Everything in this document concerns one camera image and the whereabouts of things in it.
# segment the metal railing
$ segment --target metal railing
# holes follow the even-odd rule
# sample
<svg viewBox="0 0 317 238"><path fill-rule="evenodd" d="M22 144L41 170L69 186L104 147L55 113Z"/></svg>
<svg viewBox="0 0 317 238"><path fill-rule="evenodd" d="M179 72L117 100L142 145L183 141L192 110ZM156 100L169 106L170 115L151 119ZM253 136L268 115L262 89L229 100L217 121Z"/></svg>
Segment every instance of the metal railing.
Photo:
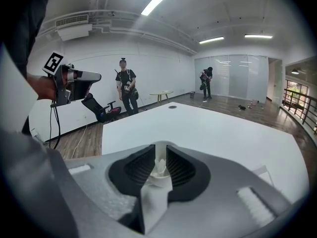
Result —
<svg viewBox="0 0 317 238"><path fill-rule="evenodd" d="M317 136L317 99L289 89L284 89L282 105L288 107L288 112L293 113L296 118L313 130Z"/></svg>

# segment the man in black t-shirt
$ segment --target man in black t-shirt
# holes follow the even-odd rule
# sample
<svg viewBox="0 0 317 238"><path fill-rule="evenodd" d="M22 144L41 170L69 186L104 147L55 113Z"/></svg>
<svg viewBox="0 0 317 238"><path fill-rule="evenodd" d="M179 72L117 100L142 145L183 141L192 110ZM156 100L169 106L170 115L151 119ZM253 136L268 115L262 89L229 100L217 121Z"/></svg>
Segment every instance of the man in black t-shirt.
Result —
<svg viewBox="0 0 317 238"><path fill-rule="evenodd" d="M134 74L133 70L126 68L127 62L125 58L122 58L119 65L121 67L121 72L117 74L115 79L117 81L119 99L123 101L124 107L127 110L129 116L132 116L139 112L138 103L134 94L136 75Z"/></svg>
<svg viewBox="0 0 317 238"><path fill-rule="evenodd" d="M208 69L204 69L202 71L202 75L200 76L200 79L203 83L206 83L206 87L204 87L204 100L207 99L206 97L206 89L208 90L208 98L212 99L210 94L210 81L212 79L212 67L209 67Z"/></svg>

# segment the small round table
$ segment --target small round table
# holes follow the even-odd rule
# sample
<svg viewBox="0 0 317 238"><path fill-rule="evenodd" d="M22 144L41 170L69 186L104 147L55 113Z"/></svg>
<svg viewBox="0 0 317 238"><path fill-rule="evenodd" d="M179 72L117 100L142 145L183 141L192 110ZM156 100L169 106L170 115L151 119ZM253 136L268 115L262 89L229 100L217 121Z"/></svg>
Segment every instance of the small round table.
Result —
<svg viewBox="0 0 317 238"><path fill-rule="evenodd" d="M168 94L170 93L173 93L174 91L161 91L161 92L157 92L157 93L150 93L150 95L157 95L158 96L158 104L161 105L161 102L162 102L162 94L165 94L166 98L167 98L167 101L169 102L168 100Z"/></svg>

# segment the black office chair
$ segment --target black office chair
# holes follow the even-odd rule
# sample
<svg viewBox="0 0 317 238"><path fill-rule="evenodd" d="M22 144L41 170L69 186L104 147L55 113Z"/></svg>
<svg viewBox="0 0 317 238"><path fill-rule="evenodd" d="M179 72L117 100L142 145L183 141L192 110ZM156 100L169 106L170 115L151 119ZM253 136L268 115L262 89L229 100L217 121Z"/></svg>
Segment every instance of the black office chair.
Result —
<svg viewBox="0 0 317 238"><path fill-rule="evenodd" d="M104 123L106 121L114 121L117 116L121 112L121 107L113 108L113 102L108 103L108 106L102 107L99 105L99 103L95 100L94 96L89 93L84 100L81 101L81 103L94 112L97 121Z"/></svg>

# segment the white tabletop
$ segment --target white tabletop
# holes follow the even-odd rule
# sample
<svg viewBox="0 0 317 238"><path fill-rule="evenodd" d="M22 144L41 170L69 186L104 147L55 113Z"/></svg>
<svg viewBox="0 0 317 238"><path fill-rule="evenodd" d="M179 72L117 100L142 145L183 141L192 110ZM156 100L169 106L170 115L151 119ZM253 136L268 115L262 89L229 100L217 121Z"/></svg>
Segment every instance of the white tabletop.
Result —
<svg viewBox="0 0 317 238"><path fill-rule="evenodd" d="M157 93L150 93L150 95L163 95L163 94L170 94L173 93L174 91L161 91Z"/></svg>
<svg viewBox="0 0 317 238"><path fill-rule="evenodd" d="M265 166L275 188L291 203L309 191L305 162L291 134L179 103L104 125L102 154L161 140L235 161L251 171Z"/></svg>

